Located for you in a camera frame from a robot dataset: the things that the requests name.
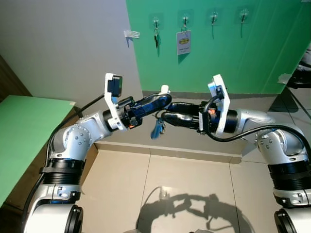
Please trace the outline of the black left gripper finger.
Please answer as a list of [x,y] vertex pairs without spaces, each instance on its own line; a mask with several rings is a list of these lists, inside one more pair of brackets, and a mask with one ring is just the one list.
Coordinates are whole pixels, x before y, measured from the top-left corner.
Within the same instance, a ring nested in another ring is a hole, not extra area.
[[156,113],[162,111],[161,108],[153,108],[153,107],[140,107],[138,109],[138,121],[142,122],[144,118],[149,116],[154,116]]
[[165,109],[172,102],[169,94],[153,94],[143,97],[136,102],[136,113],[154,113]]

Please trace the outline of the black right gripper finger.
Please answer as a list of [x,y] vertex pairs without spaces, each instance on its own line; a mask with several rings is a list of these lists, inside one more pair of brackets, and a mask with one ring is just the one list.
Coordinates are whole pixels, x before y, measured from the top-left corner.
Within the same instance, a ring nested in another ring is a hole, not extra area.
[[171,126],[177,127],[187,127],[187,128],[198,128],[199,118],[193,115],[186,115],[183,113],[172,113],[164,112],[161,118],[166,123],[171,124]]
[[188,102],[171,102],[168,106],[168,111],[183,115],[198,115],[200,112],[200,105]]

